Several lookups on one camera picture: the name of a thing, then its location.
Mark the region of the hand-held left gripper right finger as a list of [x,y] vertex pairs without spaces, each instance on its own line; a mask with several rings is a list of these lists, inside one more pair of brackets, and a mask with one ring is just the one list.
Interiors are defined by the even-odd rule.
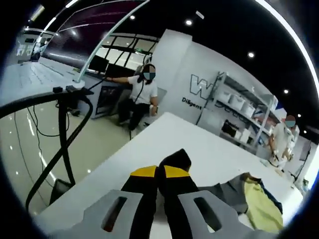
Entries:
[[207,190],[198,190],[190,174],[158,167],[159,191],[173,239],[274,239],[275,234],[242,224],[237,212]]

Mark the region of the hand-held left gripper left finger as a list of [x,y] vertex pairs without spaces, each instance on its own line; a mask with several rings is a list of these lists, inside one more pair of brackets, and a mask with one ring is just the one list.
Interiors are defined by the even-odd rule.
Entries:
[[132,172],[121,190],[111,190],[84,210],[80,222],[51,239],[148,239],[156,211],[156,166]]

